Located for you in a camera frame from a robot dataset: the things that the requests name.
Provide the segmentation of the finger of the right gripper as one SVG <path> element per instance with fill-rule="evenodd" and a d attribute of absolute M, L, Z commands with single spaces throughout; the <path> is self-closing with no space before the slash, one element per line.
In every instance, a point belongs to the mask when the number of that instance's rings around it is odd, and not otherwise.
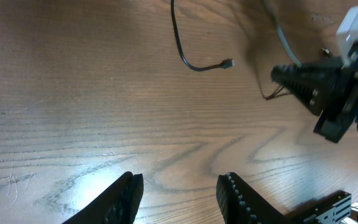
<path fill-rule="evenodd" d="M 272 81 L 283 85 L 291 94 L 319 116 L 339 78 L 343 63 L 339 57 L 297 65 L 277 65 L 271 71 Z"/>

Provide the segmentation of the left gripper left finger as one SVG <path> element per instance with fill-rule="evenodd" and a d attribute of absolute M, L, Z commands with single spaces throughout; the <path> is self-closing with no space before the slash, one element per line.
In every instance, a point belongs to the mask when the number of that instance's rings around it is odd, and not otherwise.
<path fill-rule="evenodd" d="M 125 172 L 64 224 L 133 224 L 143 193 L 143 175 Z"/>

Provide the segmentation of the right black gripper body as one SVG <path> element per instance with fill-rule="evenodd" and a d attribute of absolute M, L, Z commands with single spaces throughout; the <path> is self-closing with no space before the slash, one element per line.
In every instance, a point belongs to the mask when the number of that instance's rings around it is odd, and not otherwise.
<path fill-rule="evenodd" d="M 328 105 L 320 115 L 313 132 L 337 143 L 349 127 L 356 123 L 358 132 L 358 42 L 349 53 L 351 64 L 341 69 Z"/>

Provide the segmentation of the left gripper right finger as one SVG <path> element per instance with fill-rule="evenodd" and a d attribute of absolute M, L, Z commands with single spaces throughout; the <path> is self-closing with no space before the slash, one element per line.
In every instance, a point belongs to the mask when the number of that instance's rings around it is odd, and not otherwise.
<path fill-rule="evenodd" d="M 216 199 L 225 224 L 291 222 L 234 172 L 218 177 Z"/>

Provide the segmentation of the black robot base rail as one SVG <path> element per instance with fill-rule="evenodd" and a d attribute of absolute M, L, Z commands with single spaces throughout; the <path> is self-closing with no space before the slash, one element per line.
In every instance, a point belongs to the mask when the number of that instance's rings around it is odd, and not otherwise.
<path fill-rule="evenodd" d="M 286 215 L 292 223 L 337 224 L 350 219 L 358 223 L 358 204 L 352 204 L 352 195 L 339 190 L 327 197 L 312 201 Z"/>

